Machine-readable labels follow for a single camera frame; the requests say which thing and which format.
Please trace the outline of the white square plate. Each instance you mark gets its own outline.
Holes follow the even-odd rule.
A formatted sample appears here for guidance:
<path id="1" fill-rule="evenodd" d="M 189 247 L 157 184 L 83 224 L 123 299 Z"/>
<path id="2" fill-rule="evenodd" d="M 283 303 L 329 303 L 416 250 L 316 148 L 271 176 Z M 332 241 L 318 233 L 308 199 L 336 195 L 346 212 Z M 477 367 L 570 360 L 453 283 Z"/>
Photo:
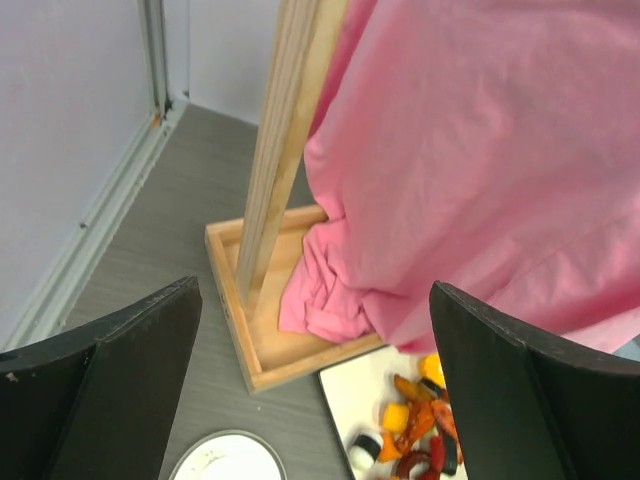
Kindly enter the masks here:
<path id="1" fill-rule="evenodd" d="M 355 479 L 466 479 L 448 391 L 423 378 L 423 357 L 386 347 L 320 372 L 321 387 Z M 367 471 L 347 452 L 361 433 L 382 450 Z"/>

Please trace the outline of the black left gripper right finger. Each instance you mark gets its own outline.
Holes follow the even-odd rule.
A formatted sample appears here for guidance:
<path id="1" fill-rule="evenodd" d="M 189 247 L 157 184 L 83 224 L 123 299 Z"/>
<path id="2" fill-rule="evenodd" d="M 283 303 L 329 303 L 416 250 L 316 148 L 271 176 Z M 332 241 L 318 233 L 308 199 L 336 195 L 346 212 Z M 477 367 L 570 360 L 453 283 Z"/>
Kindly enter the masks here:
<path id="1" fill-rule="evenodd" d="M 447 283 L 429 307 L 471 479 L 636 479 L 639 364 Z"/>

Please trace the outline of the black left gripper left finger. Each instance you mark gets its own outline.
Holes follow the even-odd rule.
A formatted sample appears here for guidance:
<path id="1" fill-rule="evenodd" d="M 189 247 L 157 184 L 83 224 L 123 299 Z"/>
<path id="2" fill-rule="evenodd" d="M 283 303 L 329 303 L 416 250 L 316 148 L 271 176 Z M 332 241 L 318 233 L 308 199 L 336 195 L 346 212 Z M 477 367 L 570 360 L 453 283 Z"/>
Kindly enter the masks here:
<path id="1" fill-rule="evenodd" d="M 158 478 L 200 318 L 183 277 L 2 353 L 2 478 Z"/>

